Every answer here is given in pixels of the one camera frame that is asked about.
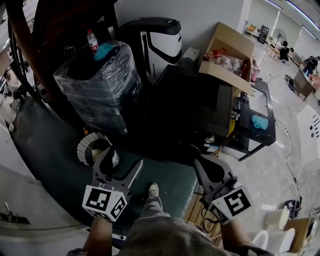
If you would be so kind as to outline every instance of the black plastic wrap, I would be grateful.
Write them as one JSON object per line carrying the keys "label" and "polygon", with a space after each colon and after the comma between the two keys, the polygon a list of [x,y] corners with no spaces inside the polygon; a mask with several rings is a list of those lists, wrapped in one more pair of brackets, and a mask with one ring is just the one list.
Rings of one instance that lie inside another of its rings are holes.
{"label": "black plastic wrap", "polygon": [[113,48],[104,59],[93,60],[85,45],[53,77],[89,126],[124,134],[128,132],[124,113],[136,104],[142,85],[131,48],[120,41],[108,43]]}

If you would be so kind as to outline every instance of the blue cloth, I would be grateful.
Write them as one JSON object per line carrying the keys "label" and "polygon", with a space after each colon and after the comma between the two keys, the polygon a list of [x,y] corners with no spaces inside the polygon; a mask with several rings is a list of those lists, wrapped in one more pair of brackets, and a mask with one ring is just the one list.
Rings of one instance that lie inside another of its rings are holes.
{"label": "blue cloth", "polygon": [[99,46],[98,50],[96,51],[96,54],[94,55],[93,59],[95,61],[100,61],[104,57],[107,56],[107,54],[112,50],[114,46],[110,43],[103,43],[102,45]]}
{"label": "blue cloth", "polygon": [[255,128],[265,130],[268,127],[268,119],[264,117],[255,114],[252,116],[251,120]]}

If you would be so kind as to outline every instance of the cardboard box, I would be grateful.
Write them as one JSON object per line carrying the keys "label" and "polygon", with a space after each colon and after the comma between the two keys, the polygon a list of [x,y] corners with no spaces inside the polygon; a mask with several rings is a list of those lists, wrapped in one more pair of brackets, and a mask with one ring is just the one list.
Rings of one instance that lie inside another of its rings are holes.
{"label": "cardboard box", "polygon": [[288,220],[288,222],[284,227],[284,231],[287,231],[291,228],[294,228],[294,231],[295,231],[290,250],[288,251],[289,253],[297,254],[300,252],[306,240],[309,224],[310,224],[309,218]]}
{"label": "cardboard box", "polygon": [[226,70],[224,67],[213,62],[203,60],[200,66],[200,73],[209,74],[219,78],[228,84],[234,86],[233,97],[235,98],[241,91],[254,96],[254,91],[250,85],[251,79],[251,60],[250,57],[254,51],[255,43],[244,35],[238,33],[231,27],[219,22],[207,48],[207,52],[213,50],[226,49],[227,56],[235,57],[239,60],[244,60],[245,70],[242,73],[242,78]]}

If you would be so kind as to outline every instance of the black and white marker cube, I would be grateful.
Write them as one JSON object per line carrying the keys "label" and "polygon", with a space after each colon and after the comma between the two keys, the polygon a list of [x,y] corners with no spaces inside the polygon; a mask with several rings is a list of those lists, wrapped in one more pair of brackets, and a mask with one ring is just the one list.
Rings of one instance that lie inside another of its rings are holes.
{"label": "black and white marker cube", "polygon": [[250,206],[252,201],[247,187],[243,185],[212,201],[209,209],[222,224],[227,224]]}
{"label": "black and white marker cube", "polygon": [[127,205],[124,193],[87,185],[82,207],[94,217],[115,222]]}

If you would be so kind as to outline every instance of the person sitting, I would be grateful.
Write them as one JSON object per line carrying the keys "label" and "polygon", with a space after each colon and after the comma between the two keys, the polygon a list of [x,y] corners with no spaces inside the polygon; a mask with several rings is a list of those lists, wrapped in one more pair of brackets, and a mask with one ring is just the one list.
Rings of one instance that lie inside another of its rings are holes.
{"label": "person sitting", "polygon": [[290,57],[291,59],[293,59],[293,58],[294,58],[294,53],[295,53],[295,50],[291,47],[291,48],[290,48],[290,51],[289,51],[289,53],[288,53],[288,57]]}
{"label": "person sitting", "polygon": [[288,53],[292,52],[293,48],[288,48],[288,42],[287,41],[283,41],[282,43],[282,47],[279,48],[280,51],[280,60],[285,63],[286,61],[289,61],[288,58]]}
{"label": "person sitting", "polygon": [[12,77],[9,70],[5,71],[3,77],[6,79],[8,90],[15,100],[19,99],[23,105],[25,103],[24,97],[27,96],[26,88],[18,81],[16,77]]}
{"label": "person sitting", "polygon": [[[223,248],[216,247],[200,226],[165,213],[159,197],[159,186],[152,183],[143,212],[133,223],[117,255],[272,256],[252,244],[236,219],[220,225],[220,228]],[[111,256],[112,231],[111,222],[95,217],[83,248],[71,250],[67,256]]]}
{"label": "person sitting", "polygon": [[317,56],[316,58],[311,56],[305,68],[303,69],[303,72],[305,72],[307,76],[309,76],[309,74],[312,75],[314,70],[316,71],[317,74],[319,74],[317,70],[318,61],[320,61],[320,56]]}

